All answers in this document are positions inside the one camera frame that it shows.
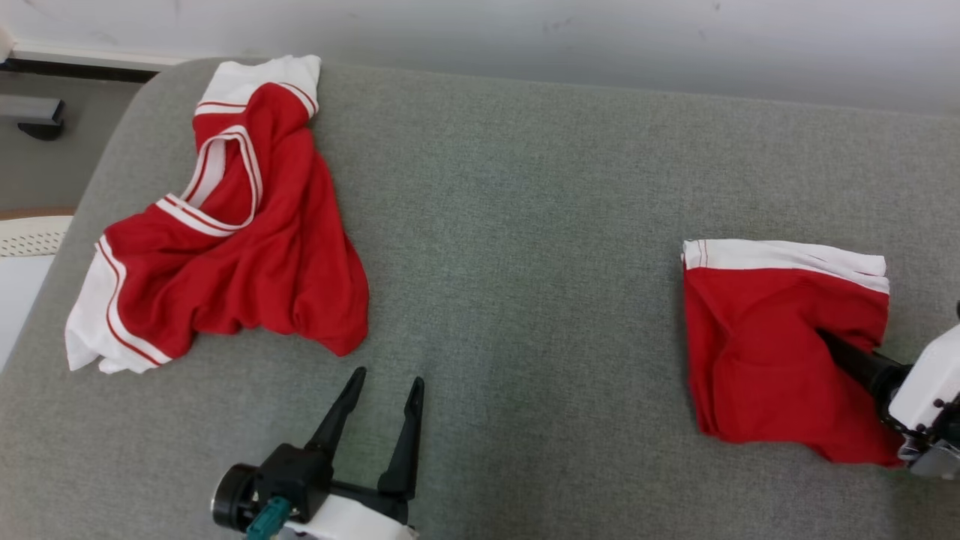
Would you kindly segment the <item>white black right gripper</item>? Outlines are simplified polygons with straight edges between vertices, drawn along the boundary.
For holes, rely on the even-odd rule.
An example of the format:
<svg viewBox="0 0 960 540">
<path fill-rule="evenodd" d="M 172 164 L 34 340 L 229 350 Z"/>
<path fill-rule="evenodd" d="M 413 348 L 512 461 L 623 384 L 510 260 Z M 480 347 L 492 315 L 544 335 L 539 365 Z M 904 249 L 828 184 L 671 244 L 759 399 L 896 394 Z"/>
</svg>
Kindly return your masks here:
<svg viewBox="0 0 960 540">
<path fill-rule="evenodd" d="M 905 377 L 881 407 L 883 423 L 903 442 L 897 458 L 916 476 L 960 481 L 960 301 L 957 325 L 933 339 L 907 366 Z M 873 384 L 879 360 L 872 351 L 854 346 L 817 328 L 834 365 L 854 382 Z"/>
</svg>

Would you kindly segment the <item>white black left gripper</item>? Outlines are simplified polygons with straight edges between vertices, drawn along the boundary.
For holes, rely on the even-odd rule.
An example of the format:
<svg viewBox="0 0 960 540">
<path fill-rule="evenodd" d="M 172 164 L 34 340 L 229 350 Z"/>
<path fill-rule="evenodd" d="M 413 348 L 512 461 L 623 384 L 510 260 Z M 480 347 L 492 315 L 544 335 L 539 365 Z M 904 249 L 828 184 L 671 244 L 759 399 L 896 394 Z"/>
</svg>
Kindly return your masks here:
<svg viewBox="0 0 960 540">
<path fill-rule="evenodd" d="M 404 404 L 403 426 L 376 487 L 334 481 L 334 458 L 356 409 L 366 367 L 357 367 L 303 448 L 283 444 L 259 468 L 259 494 L 298 509 L 288 526 L 314 540 L 419 540 L 408 524 L 417 491 L 425 381 L 416 377 Z"/>
</svg>

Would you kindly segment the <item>red jersey white trim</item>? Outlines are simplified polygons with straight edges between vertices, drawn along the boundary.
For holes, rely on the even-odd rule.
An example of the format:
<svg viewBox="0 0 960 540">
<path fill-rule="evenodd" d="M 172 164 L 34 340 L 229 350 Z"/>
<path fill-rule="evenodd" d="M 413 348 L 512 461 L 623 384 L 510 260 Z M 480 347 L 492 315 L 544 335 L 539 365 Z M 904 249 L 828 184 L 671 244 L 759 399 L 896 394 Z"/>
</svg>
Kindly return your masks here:
<svg viewBox="0 0 960 540">
<path fill-rule="evenodd" d="M 310 130 L 321 58 L 224 61 L 196 104 L 179 194 L 103 230 L 67 318 L 67 365 L 137 374 L 197 335 L 264 328 L 336 356 L 369 331 L 369 283 Z"/>
</svg>

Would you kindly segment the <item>white perforated laundry basket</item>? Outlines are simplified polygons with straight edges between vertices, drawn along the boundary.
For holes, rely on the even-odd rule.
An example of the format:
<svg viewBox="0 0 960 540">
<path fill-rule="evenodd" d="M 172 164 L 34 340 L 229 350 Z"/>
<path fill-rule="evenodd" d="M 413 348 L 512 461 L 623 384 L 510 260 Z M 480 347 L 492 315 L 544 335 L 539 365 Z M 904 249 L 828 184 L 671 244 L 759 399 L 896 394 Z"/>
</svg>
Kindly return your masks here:
<svg viewBox="0 0 960 540">
<path fill-rule="evenodd" d="M 0 373 L 72 220 L 71 215 L 0 219 Z"/>
</svg>

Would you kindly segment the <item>grey furniture foot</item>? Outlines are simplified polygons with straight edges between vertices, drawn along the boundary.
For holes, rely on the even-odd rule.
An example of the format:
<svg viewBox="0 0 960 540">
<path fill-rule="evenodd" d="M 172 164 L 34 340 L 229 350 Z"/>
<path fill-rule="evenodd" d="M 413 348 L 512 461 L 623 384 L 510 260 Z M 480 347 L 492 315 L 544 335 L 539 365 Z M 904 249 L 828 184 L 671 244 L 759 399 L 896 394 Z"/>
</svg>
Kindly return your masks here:
<svg viewBox="0 0 960 540">
<path fill-rule="evenodd" d="M 15 123 L 20 132 L 35 140 L 57 140 L 63 133 L 61 99 L 0 94 L 0 119 Z"/>
</svg>

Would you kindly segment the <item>red shorts white stripe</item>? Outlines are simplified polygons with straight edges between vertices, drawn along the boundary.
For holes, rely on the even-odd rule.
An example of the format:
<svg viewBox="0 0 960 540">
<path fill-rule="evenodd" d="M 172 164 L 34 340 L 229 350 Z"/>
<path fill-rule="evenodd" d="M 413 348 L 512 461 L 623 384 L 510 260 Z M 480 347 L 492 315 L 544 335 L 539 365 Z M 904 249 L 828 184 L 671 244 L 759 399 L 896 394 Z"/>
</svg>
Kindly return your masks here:
<svg viewBox="0 0 960 540">
<path fill-rule="evenodd" d="M 727 443 L 799 443 L 834 464 L 898 467 L 901 438 L 830 355 L 884 340 L 886 260 L 821 244 L 683 243 L 689 387 L 698 427 Z"/>
</svg>

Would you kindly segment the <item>grey fabric sofa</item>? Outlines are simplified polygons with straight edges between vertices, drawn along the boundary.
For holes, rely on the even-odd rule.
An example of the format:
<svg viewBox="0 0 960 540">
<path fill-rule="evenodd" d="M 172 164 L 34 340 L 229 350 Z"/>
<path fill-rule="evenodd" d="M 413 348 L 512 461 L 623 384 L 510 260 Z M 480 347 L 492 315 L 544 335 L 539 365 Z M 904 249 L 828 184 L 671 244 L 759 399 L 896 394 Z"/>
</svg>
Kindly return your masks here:
<svg viewBox="0 0 960 540">
<path fill-rule="evenodd" d="M 217 64 L 131 100 L 0 373 L 0 540 L 237 540 L 209 512 L 226 469 L 301 445 L 358 365 L 337 476 L 375 485 L 423 377 L 425 539 L 960 540 L 960 481 L 700 433 L 681 284 L 687 239 L 882 255 L 883 349 L 915 359 L 957 322 L 960 118 L 325 64 L 364 344 L 251 329 L 72 372 L 95 239 L 189 180 Z"/>
</svg>

